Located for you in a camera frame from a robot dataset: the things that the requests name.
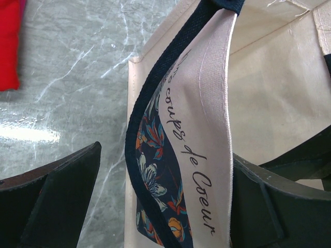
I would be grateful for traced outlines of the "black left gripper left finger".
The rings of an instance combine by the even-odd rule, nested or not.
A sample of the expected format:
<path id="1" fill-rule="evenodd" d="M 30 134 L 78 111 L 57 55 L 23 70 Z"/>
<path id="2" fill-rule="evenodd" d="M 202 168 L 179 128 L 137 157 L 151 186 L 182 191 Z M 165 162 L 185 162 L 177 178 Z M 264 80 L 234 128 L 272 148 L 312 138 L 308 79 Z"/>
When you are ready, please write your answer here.
<path id="1" fill-rule="evenodd" d="M 100 167 L 95 142 L 1 180 L 1 247 L 77 247 Z"/>

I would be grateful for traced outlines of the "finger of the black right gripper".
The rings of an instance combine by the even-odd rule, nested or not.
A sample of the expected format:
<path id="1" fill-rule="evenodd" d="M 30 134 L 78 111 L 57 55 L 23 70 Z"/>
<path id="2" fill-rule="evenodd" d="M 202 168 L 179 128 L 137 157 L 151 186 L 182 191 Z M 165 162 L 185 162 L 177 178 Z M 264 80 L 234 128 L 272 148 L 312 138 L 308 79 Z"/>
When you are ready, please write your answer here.
<path id="1" fill-rule="evenodd" d="M 292 181 L 327 178 L 330 176 L 330 127 L 260 167 Z"/>

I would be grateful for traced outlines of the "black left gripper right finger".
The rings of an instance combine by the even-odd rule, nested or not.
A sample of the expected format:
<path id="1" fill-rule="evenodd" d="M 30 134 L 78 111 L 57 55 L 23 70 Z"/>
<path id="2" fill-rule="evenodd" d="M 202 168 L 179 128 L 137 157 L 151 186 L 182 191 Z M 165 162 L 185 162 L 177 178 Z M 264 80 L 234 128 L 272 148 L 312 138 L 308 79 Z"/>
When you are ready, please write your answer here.
<path id="1" fill-rule="evenodd" d="M 233 162 L 233 247 L 330 247 L 330 192 Z"/>

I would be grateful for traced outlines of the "beige canvas tote bag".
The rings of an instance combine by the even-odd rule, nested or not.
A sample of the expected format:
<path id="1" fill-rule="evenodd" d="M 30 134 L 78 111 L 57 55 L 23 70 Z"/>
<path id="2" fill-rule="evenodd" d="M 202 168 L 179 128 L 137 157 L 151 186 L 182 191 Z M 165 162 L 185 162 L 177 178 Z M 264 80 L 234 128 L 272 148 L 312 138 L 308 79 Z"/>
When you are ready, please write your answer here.
<path id="1" fill-rule="evenodd" d="M 330 1 L 180 1 L 129 63 L 125 247 L 233 247 L 233 156 L 330 127 Z"/>

